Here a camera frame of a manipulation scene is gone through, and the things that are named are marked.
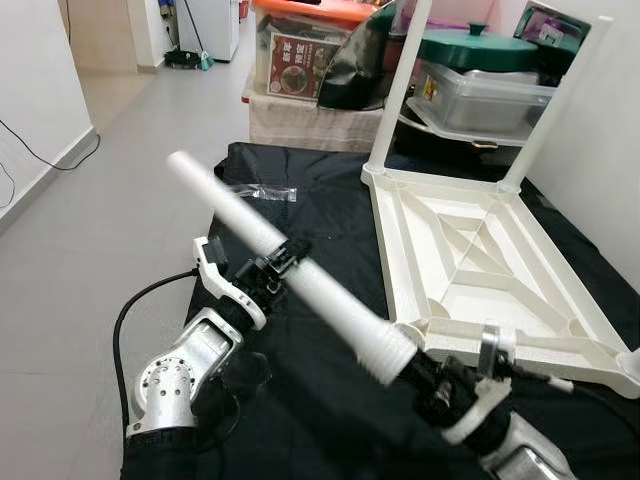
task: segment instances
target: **refrigerator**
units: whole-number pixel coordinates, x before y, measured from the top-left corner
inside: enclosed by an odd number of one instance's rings
[[[207,53],[216,60],[230,62],[240,37],[240,0],[176,0],[180,48],[200,53],[185,2],[188,2]]]

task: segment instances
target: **clear plastic container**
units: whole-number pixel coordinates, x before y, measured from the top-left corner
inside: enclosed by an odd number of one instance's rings
[[[256,12],[256,92],[305,100],[315,100],[317,92],[313,84],[322,80],[333,54],[376,10],[372,5],[346,0],[323,0],[320,5],[254,0],[253,7]],[[293,50],[291,55],[282,51],[285,42]],[[298,48],[302,57],[295,63]],[[320,57],[315,64],[307,64],[308,58]],[[289,74],[288,83],[279,81],[284,72]]]
[[[408,105],[440,136],[521,146],[555,92],[536,81],[535,73],[460,74],[420,61]]]

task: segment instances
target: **white pvc pipe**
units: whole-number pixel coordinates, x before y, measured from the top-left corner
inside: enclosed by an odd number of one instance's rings
[[[569,67],[569,71],[560,82],[560,86],[553,95],[551,102],[547,105],[531,135],[529,135],[527,143],[520,150],[504,179],[498,182],[501,190],[510,193],[520,191],[522,180],[524,180],[531,165],[538,157],[549,134],[552,130],[559,128],[562,114],[573,97],[573,92],[578,83],[584,77],[587,67],[602,44],[606,33],[609,31],[612,21],[609,17],[598,17],[595,21],[584,44],[580,47],[578,55],[576,55],[571,67]]]
[[[286,237],[281,232],[189,154],[173,153],[167,162],[254,253],[268,255],[284,243]],[[417,348],[411,340],[371,312],[310,258],[293,268],[286,281],[382,384],[391,383],[415,355]]]
[[[418,0],[409,24],[407,38],[400,54],[400,60],[398,60],[398,68],[393,77],[391,90],[382,112],[382,119],[380,120],[380,125],[378,125],[378,132],[371,148],[371,155],[369,155],[369,161],[365,164],[365,168],[373,173],[384,171],[384,162],[387,159],[387,153],[389,153],[393,132],[398,122],[400,109],[404,103],[404,96],[411,79],[411,72],[416,62],[416,56],[424,34],[424,26],[427,24],[430,10],[431,0]]]

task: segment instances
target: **green lid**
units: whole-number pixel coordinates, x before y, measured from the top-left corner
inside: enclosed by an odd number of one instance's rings
[[[470,23],[464,30],[427,30],[418,58],[461,70],[523,72],[535,63],[537,46],[518,38],[483,32],[486,25]]]

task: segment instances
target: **black cloth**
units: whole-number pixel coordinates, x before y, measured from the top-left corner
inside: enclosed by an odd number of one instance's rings
[[[373,212],[360,182],[365,154],[233,144],[228,184],[297,188],[297,201],[247,201],[289,238],[306,238],[311,256],[373,312],[388,318]],[[391,157],[398,169],[495,181],[504,169]],[[522,198],[631,349],[639,345],[640,300],[597,249],[528,182]],[[253,255],[215,218],[233,273]],[[189,315],[208,294],[197,284]],[[264,353],[272,379],[243,403],[225,444],[225,480],[486,479],[464,447],[451,447],[411,409],[412,391],[377,384],[351,350],[294,294],[247,348]],[[590,386],[638,424],[638,403]],[[640,478],[638,445],[616,418],[594,404],[516,384],[516,410],[555,442],[581,480]],[[199,459],[199,477],[214,478],[218,454]]]

